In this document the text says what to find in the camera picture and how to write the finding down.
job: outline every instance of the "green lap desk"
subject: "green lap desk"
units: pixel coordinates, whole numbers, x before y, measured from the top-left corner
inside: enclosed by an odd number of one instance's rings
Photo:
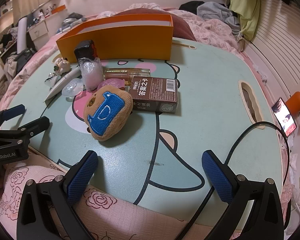
[[[103,61],[103,65],[149,68],[152,77],[178,79],[175,114],[133,111],[118,134],[105,142],[96,141],[82,118],[89,93],[84,91],[74,100],[59,93],[48,106],[43,102],[49,92],[44,80],[53,69],[56,52],[10,104],[24,104],[26,113],[5,122],[2,128],[14,129],[45,115],[51,126],[31,139],[36,150],[66,169],[93,150],[99,156],[98,169],[90,181],[93,186],[189,221],[211,187],[202,169],[202,153],[211,149],[224,162],[233,143],[251,125],[239,93],[240,80],[254,90],[264,121],[274,120],[256,78],[241,59],[198,42],[177,38],[173,42],[170,61],[120,59]],[[280,194],[282,162],[276,131],[269,127],[252,130],[236,148],[229,166],[250,180],[273,178]],[[251,205],[238,229],[243,228]],[[214,226],[226,207],[214,192],[196,223]]]

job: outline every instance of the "orange box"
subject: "orange box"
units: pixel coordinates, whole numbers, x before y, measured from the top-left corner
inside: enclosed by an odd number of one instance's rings
[[[66,8],[65,5],[61,5],[61,6],[57,7],[57,8],[55,8],[54,10],[52,10],[51,13],[54,14],[54,13],[56,13],[56,12],[61,12],[61,11],[63,11],[65,8]]]
[[[171,15],[132,14],[84,22],[57,40],[63,58],[77,62],[75,47],[93,40],[100,59],[170,60],[173,35]]]

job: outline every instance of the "clear plastic bag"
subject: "clear plastic bag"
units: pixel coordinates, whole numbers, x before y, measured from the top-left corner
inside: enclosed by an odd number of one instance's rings
[[[86,90],[93,91],[97,89],[98,85],[104,80],[103,66],[100,59],[79,58],[78,63]]]

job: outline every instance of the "white tube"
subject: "white tube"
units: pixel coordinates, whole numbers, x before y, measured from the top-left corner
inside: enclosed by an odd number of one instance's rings
[[[18,34],[17,34],[17,54],[21,53],[27,48],[26,42],[27,32],[27,17],[23,17],[18,23]]]
[[[47,101],[48,99],[52,98],[56,94],[58,94],[60,91],[63,90],[63,88],[73,79],[79,77],[81,75],[81,70],[79,67],[74,68],[69,73],[64,75],[63,78],[60,79],[60,81],[50,90],[48,96],[44,101]]]

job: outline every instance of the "brown product box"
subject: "brown product box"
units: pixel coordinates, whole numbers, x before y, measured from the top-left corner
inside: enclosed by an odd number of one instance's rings
[[[177,80],[133,77],[129,93],[133,110],[174,114],[178,107]]]

